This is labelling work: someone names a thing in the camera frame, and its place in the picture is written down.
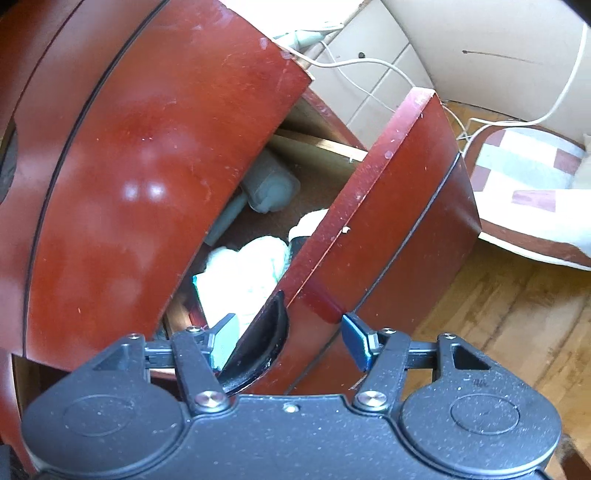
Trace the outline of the patchwork floor cushion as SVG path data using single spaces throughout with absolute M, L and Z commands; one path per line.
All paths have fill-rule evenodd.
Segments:
M 590 269 L 590 136 L 489 126 L 470 145 L 480 238 L 526 258 Z

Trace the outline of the red-brown wooden drawer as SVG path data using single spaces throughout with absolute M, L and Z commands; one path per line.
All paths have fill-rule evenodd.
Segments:
M 456 137 L 415 88 L 356 167 L 219 375 L 229 394 L 349 394 L 361 378 L 342 315 L 412 332 L 480 233 Z

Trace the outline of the white bedside cabinet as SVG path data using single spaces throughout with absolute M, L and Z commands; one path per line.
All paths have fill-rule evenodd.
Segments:
M 370 1 L 341 32 L 307 55 L 322 63 L 375 58 L 394 65 L 310 67 L 311 90 L 366 147 L 377 140 L 413 86 L 434 87 L 407 35 L 381 1 Z

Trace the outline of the grey plastic case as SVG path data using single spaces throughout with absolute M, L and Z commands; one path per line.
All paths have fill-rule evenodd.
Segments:
M 300 189 L 300 180 L 279 157 L 263 149 L 209 229 L 204 243 L 214 246 L 246 205 L 259 214 L 278 212 L 290 205 Z

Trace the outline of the red-brown wooden dresser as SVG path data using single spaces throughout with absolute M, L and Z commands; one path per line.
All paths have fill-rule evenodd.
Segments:
M 1 5 L 1 441 L 35 472 L 25 408 L 153 335 L 280 128 L 355 143 L 262 32 L 217 1 Z M 356 170 L 311 160 L 325 208 Z

